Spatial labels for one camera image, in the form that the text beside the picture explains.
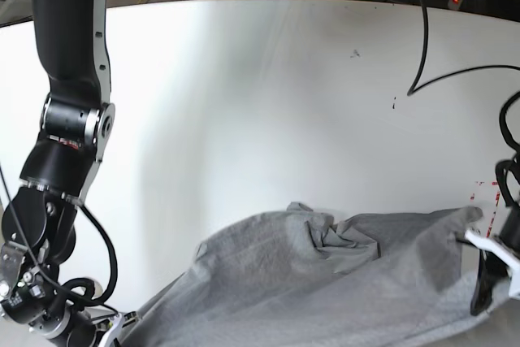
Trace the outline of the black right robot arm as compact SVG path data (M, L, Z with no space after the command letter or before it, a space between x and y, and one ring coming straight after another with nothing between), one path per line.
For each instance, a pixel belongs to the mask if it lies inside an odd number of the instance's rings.
M90 278L59 282L59 268L76 245L76 215L86 212L115 119L106 0L32 0L32 13L50 91L22 184L2 216L1 314L56 346L116 345L121 314L88 315L115 290L114 246L106 247L110 277L103 293Z

